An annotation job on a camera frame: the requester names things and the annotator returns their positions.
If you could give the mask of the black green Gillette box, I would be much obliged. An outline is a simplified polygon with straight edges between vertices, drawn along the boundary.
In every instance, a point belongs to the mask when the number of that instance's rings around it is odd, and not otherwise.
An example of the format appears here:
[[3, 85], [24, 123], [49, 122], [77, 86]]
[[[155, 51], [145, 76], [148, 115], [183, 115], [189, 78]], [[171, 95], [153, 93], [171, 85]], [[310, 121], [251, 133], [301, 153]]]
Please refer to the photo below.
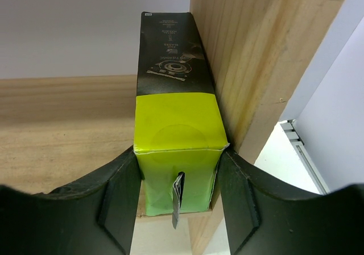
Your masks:
[[209, 209], [217, 165], [229, 142], [204, 47], [191, 13], [143, 12], [134, 153], [146, 215]]

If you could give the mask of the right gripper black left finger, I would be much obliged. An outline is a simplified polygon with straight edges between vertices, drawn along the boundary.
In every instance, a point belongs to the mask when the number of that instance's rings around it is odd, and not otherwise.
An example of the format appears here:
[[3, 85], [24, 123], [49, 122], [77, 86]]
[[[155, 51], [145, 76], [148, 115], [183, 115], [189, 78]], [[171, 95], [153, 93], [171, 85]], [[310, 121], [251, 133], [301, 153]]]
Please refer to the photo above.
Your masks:
[[50, 193], [1, 186], [2, 254], [129, 254], [141, 186], [132, 148]]

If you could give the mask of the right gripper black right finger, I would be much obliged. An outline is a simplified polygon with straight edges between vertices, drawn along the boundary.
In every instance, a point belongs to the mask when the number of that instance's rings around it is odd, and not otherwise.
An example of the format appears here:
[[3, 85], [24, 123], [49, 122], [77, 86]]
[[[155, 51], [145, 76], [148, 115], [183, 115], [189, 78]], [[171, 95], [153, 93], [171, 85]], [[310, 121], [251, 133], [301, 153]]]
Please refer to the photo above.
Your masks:
[[362, 254], [363, 185], [292, 186], [227, 149], [218, 165], [231, 254]]

